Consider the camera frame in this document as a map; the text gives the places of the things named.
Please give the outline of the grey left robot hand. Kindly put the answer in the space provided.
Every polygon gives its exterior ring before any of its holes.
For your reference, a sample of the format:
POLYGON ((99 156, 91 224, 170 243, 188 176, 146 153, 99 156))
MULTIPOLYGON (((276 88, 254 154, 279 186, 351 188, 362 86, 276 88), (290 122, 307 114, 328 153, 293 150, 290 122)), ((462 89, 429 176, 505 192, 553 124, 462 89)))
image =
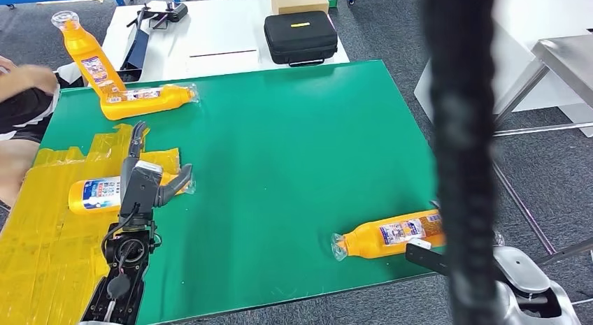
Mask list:
POLYGON ((131 208, 138 204, 141 212, 166 205, 178 192, 188 187, 192 179, 192 165, 185 164, 173 179, 161 184, 164 179, 163 168, 141 159, 145 129, 144 121, 134 125, 128 155, 120 172, 122 207, 131 208))

